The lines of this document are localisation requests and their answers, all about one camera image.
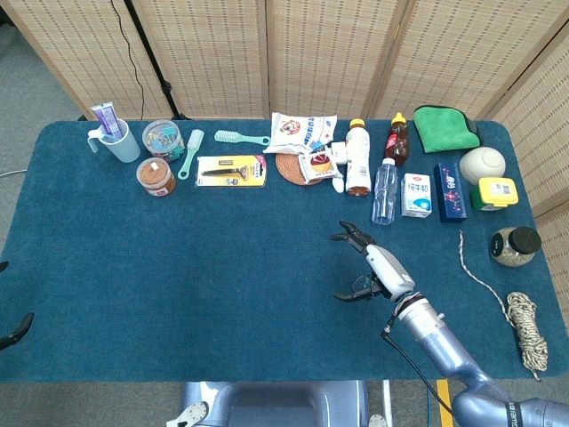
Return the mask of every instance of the gray floor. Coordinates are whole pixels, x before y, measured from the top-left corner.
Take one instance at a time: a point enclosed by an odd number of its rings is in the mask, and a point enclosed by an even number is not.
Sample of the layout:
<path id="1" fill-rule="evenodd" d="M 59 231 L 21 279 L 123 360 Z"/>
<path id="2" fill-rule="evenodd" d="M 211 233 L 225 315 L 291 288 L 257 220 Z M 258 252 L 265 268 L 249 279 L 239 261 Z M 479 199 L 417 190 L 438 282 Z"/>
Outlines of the gray floor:
<path id="1" fill-rule="evenodd" d="M 76 120 L 81 115 L 23 37 L 5 25 L 0 27 L 0 99 L 0 173 L 27 167 L 36 137 L 45 125 L 56 120 Z M 0 249 L 23 178 L 24 175 L 0 178 Z M 515 399 L 540 396 L 569 403 L 569 375 L 542 383 L 503 383 Z M 425 386 L 419 381 L 394 381 L 391 389 L 394 425 L 427 425 Z M 460 390 L 458 383 L 451 383 L 452 393 Z M 178 412 L 181 391 L 179 383 L 0 384 L 0 425 L 164 425 Z M 379 383 L 370 383 L 369 391 L 372 410 L 380 413 Z M 432 425 L 439 425 L 438 406 L 431 404 L 431 414 Z"/>

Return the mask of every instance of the milk carton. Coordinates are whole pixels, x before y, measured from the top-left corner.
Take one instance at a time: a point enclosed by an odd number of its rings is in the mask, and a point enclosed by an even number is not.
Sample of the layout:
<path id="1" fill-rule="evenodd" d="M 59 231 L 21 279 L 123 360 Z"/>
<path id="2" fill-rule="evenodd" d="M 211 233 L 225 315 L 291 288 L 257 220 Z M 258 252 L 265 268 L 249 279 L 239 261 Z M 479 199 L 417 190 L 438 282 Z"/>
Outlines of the milk carton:
<path id="1" fill-rule="evenodd" d="M 406 173 L 401 180 L 401 214 L 426 218 L 431 212 L 429 176 Z"/>

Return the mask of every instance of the small box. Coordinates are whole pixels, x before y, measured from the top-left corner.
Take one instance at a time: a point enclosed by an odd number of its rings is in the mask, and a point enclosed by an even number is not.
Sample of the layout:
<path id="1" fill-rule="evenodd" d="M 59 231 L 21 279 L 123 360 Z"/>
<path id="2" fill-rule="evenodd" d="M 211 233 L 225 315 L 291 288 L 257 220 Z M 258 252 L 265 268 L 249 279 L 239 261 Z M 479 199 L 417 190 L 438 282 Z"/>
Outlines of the small box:
<path id="1" fill-rule="evenodd" d="M 497 211 L 518 202 L 516 184 L 510 178 L 486 177 L 470 193 L 472 207 L 479 211 Z"/>
<path id="2" fill-rule="evenodd" d="M 429 176 L 406 173 L 401 180 L 401 214 L 426 218 L 431 212 Z"/>
<path id="3" fill-rule="evenodd" d="M 330 144 L 332 149 L 332 158 L 336 165 L 345 165 L 348 162 L 348 152 L 346 151 L 346 142 L 333 142 Z"/>
<path id="4" fill-rule="evenodd" d="M 435 166 L 435 187 L 441 222 L 466 220 L 466 206 L 456 163 L 439 163 Z"/>

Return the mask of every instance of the plastic bottle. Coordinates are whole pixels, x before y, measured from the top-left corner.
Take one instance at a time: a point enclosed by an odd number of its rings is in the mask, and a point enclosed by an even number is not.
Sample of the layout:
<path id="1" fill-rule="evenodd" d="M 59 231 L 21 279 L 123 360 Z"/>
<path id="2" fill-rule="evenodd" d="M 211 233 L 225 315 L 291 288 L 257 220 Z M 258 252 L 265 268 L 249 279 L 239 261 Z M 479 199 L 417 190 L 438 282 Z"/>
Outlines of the plastic bottle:
<path id="1" fill-rule="evenodd" d="M 372 189 L 369 166 L 370 134 L 364 129 L 364 125 L 364 120 L 354 118 L 349 122 L 349 132 L 346 135 L 346 191 L 350 196 L 366 196 Z"/>
<path id="2" fill-rule="evenodd" d="M 397 198 L 397 168 L 394 159 L 384 158 L 381 162 L 375 176 L 374 191 L 372 221 L 380 225 L 390 225 L 395 219 Z"/>
<path id="3" fill-rule="evenodd" d="M 409 158 L 407 121 L 401 113 L 395 114 L 391 120 L 388 143 L 385 146 L 385 157 L 393 158 L 397 166 L 402 165 Z"/>

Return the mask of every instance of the rope coil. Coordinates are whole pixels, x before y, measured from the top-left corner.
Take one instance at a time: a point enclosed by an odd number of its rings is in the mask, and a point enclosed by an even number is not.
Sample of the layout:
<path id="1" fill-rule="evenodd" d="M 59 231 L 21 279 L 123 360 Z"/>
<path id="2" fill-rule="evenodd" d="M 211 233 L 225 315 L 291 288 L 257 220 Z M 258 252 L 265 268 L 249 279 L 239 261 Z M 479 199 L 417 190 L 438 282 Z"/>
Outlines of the rope coil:
<path id="1" fill-rule="evenodd" d="M 517 331 L 524 366 L 532 372 L 533 378 L 539 381 L 540 377 L 537 375 L 537 371 L 545 371 L 548 368 L 549 354 L 548 344 L 540 335 L 540 331 L 535 323 L 537 305 L 535 305 L 526 294 L 522 292 L 512 292 L 508 295 L 508 310 L 506 310 L 503 301 L 493 288 L 472 274 L 464 263 L 464 237 L 462 236 L 462 230 L 460 230 L 459 239 L 459 257 L 461 259 L 462 269 L 470 278 L 484 286 L 494 295 L 494 298 L 501 307 L 504 318 L 509 325 Z"/>

